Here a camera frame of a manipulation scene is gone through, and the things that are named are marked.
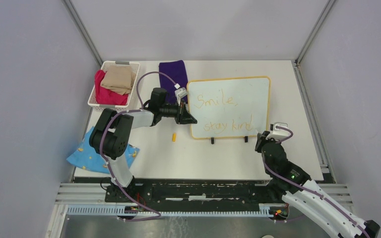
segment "gray floor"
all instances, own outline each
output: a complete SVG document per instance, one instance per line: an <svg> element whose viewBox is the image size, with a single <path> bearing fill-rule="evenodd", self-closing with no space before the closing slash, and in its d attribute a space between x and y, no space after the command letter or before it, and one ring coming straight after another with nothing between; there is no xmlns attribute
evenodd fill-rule
<svg viewBox="0 0 381 238"><path fill-rule="evenodd" d="M329 238L309 218L274 224L267 218L166 217L145 222L111 216L68 216L63 238Z"/></svg>

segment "purple cloth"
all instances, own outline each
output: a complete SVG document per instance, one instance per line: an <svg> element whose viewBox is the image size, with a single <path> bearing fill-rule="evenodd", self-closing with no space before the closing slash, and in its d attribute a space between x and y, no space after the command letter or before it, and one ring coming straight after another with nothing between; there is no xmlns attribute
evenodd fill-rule
<svg viewBox="0 0 381 238"><path fill-rule="evenodd" d="M170 76L176 83L180 85L180 87L186 88L186 85L188 84L188 76L186 75L186 68L185 63L183 60L175 61L175 62L166 62L166 63L160 63L158 65L159 71L167 74ZM160 86L167 90L167 97L166 102L167 103L175 103L176 96L175 91L176 88L174 84L165 76L160 76ZM188 103L188 97L185 96L183 100Z"/></svg>

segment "laundry basket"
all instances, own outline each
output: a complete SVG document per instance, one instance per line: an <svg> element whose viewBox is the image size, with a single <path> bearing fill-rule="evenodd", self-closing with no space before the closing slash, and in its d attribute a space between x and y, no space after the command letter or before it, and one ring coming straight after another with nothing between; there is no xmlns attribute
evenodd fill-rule
<svg viewBox="0 0 381 238"><path fill-rule="evenodd" d="M104 61L103 65L101 66L101 70L104 72L107 71L107 69L112 66L116 65L119 67L123 66L130 66L132 69L132 72L135 73L135 82L133 83L132 86L132 91L130 95L127 98L127 103L126 105L107 105L107 104L98 104L96 101L96 87L93 86L93 90L91 91L90 97L88 98L88 105L90 105L92 108L98 111L102 111L105 108L111 108L111 109L116 109L116 111L123 111L126 109L133 109L136 101L136 83L138 82L138 72L139 72L139 67L140 64L138 62L129 62L129 61Z"/></svg>

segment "white table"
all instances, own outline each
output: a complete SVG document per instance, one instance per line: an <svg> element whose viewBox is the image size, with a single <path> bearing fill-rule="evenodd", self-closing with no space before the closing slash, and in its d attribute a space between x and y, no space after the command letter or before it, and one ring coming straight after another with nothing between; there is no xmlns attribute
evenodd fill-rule
<svg viewBox="0 0 381 238"><path fill-rule="evenodd" d="M138 76L158 71L160 61L141 61ZM271 78L269 122L286 122L294 132L283 142L290 161L315 180L323 180L319 159L309 129L302 98L289 60L185 61L188 80L267 75ZM154 87L160 87L158 74L146 76L139 91L142 100L149 99ZM101 112L92 111L88 123L94 126ZM172 134L176 133L176 142ZM195 140L190 125L176 125L163 118L154 127L134 129L129 143L141 149L130 170L136 178L152 179L256 179L268 180L261 155L254 151L256 138ZM107 177L76 168L75 177Z"/></svg>

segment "white wall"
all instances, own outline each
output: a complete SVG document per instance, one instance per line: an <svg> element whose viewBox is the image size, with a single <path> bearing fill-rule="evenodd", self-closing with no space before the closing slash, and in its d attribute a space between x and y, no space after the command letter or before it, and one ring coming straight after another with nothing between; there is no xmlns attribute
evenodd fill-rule
<svg viewBox="0 0 381 238"><path fill-rule="evenodd" d="M338 1L302 74L338 181L381 226L381 1Z"/></svg>
<svg viewBox="0 0 381 238"><path fill-rule="evenodd" d="M44 236L97 68L60 0L0 0L0 238Z"/></svg>
<svg viewBox="0 0 381 238"><path fill-rule="evenodd" d="M103 60L293 60L327 0L72 0Z"/></svg>

